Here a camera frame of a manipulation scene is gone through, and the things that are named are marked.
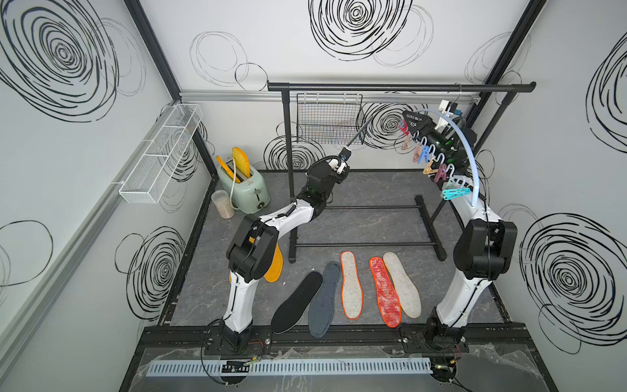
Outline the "yellow felt insole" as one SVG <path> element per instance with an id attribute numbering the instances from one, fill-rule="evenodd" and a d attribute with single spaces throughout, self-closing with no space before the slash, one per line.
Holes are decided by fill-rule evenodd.
<path id="1" fill-rule="evenodd" d="M 270 268 L 265 273 L 264 278 L 268 283 L 277 282 L 282 274 L 283 256 L 280 246 L 277 244 Z"/>

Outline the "light blue clip hanger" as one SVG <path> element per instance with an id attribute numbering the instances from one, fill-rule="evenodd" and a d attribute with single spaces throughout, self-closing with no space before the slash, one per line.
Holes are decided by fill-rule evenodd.
<path id="1" fill-rule="evenodd" d="M 471 189 L 473 194 L 458 199 L 464 199 L 472 208 L 477 208 L 479 206 L 481 181 L 473 147 L 462 130 L 464 123 L 462 117 L 449 119 L 442 116 L 438 109 L 418 109 L 412 112 L 429 115 L 436 125 L 440 118 L 447 120 L 449 126 L 442 131 L 437 130 L 441 134 L 441 142 L 438 145 L 430 145 L 431 159 L 437 160 L 440 165 L 447 164 L 447 181 L 453 176 L 466 177 L 466 188 Z M 413 131 L 414 129 L 409 128 L 410 136 L 415 142 Z"/>

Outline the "black foam insole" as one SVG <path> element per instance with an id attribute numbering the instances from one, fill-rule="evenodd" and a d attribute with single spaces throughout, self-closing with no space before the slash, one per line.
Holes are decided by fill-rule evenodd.
<path id="1" fill-rule="evenodd" d="M 323 276 L 320 273 L 316 271 L 308 273 L 290 297 L 274 312 L 270 323 L 272 333 L 285 333 L 294 327 L 300 321 L 322 284 Z"/>

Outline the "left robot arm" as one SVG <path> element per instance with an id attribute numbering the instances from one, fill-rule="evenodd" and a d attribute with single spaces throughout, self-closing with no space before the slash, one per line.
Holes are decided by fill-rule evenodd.
<path id="1" fill-rule="evenodd" d="M 323 212 L 334 186 L 349 174 L 350 156 L 345 147 L 338 155 L 321 158 L 307 170 L 306 183 L 294 201 L 271 214 L 243 217 L 226 251 L 230 295 L 220 335 L 231 349 L 241 351 L 248 345 L 256 289 L 271 268 L 280 238 Z"/>

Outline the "white yellow-edged insole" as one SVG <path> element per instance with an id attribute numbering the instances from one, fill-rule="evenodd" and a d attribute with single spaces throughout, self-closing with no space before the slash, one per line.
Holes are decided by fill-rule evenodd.
<path id="1" fill-rule="evenodd" d="M 396 253 L 387 252 L 383 255 L 387 269 L 403 312 L 411 319 L 418 319 L 422 314 L 421 296 Z"/>

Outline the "red orange-edged insole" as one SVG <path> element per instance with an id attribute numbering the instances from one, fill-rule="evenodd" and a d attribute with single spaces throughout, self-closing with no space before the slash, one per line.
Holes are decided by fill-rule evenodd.
<path id="1" fill-rule="evenodd" d="M 380 316 L 387 327 L 397 328 L 402 321 L 400 300 L 383 259 L 380 257 L 371 258 L 369 268 L 376 287 Z"/>

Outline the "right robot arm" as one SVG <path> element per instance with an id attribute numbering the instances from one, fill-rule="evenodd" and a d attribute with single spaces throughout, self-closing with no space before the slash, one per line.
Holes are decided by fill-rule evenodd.
<path id="1" fill-rule="evenodd" d="M 456 173 L 455 163 L 446 163 L 444 145 L 429 141 L 427 134 L 433 122 L 431 114 L 451 127 L 461 143 L 471 176 Z M 426 346 L 444 352 L 458 345 L 468 318 L 482 292 L 509 270 L 518 235 L 517 226 L 502 220 L 480 198 L 481 181 L 478 165 L 468 139 L 460 126 L 436 109 L 403 113 L 404 127 L 422 148 L 426 163 L 436 162 L 449 175 L 442 188 L 442 199 L 452 202 L 460 215 L 463 231 L 453 250 L 456 267 L 452 282 L 441 302 L 434 307 L 424 330 Z"/>

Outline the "white orange-edged insole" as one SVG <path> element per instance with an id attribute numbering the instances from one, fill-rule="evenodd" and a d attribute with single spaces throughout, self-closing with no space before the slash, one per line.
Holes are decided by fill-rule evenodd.
<path id="1" fill-rule="evenodd" d="M 356 320 L 362 313 L 363 290 L 354 253 L 349 251 L 341 253 L 341 270 L 343 279 L 341 289 L 343 310 L 349 320 Z"/>

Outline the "dark grey felt insole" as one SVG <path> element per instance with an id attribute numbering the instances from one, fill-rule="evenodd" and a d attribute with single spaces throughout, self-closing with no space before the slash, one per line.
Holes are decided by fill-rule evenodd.
<path id="1" fill-rule="evenodd" d="M 323 271 L 323 282 L 309 306 L 308 325 L 314 338 L 322 338 L 335 315 L 336 289 L 341 277 L 341 266 L 330 261 Z"/>

